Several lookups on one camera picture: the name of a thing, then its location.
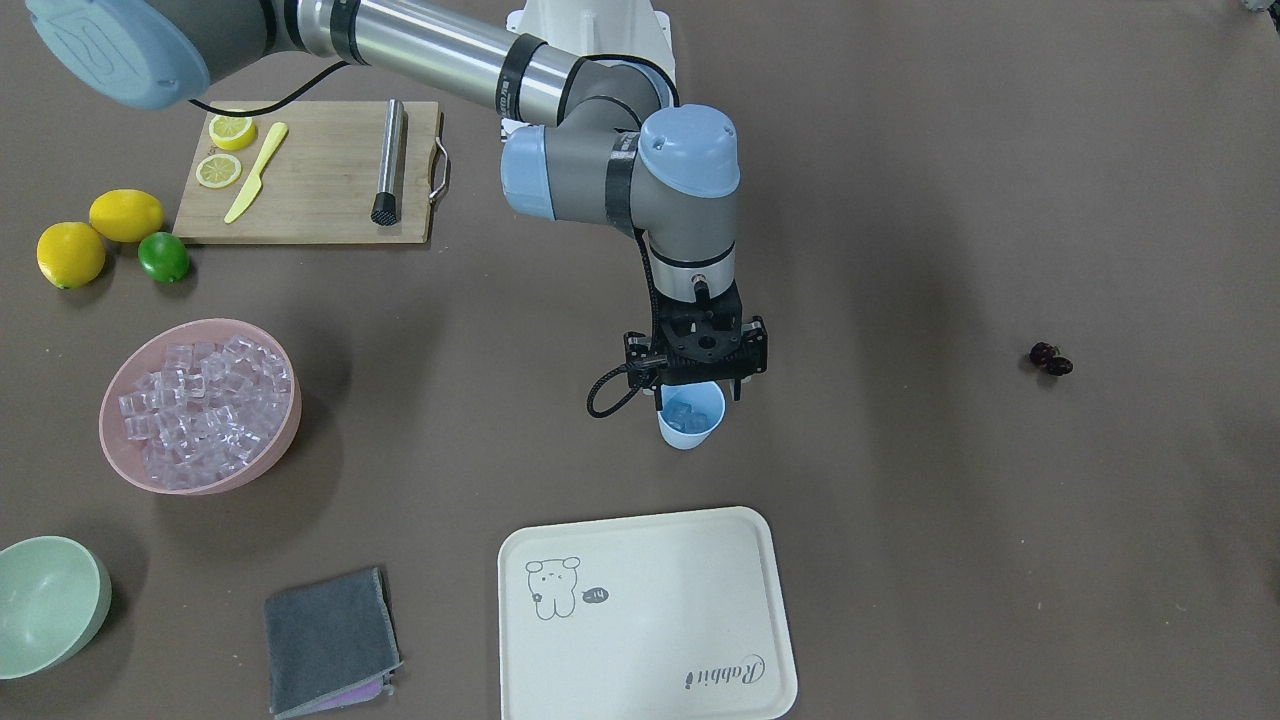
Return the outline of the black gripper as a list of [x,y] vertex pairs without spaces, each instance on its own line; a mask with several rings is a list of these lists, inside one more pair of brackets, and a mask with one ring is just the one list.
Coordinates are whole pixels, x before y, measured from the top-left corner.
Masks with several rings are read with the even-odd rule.
[[655,333],[623,336],[623,369],[631,389],[653,389],[654,409],[666,407],[663,386],[732,382],[739,402],[749,377],[768,368],[768,334],[763,318],[742,315],[739,288],[701,302],[655,295]]

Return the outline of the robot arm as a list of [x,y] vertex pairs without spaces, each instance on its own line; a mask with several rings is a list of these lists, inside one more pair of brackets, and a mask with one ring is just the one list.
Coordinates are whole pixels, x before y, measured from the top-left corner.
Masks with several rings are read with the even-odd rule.
[[742,383],[768,337],[735,282],[739,135],[719,109],[684,104],[655,63],[579,56],[534,35],[428,1],[29,1],[52,55],[131,108],[198,104],[274,53],[334,56],[488,104],[518,123],[500,181],[518,213],[609,225],[636,241],[652,329],[628,332],[628,393],[662,406],[680,386]]

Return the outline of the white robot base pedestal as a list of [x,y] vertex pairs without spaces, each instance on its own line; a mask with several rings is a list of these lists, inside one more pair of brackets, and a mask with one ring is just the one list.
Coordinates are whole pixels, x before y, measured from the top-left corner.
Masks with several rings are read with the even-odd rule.
[[636,67],[658,83],[666,106],[680,102],[672,20],[649,1],[526,1],[506,28],[607,67]]

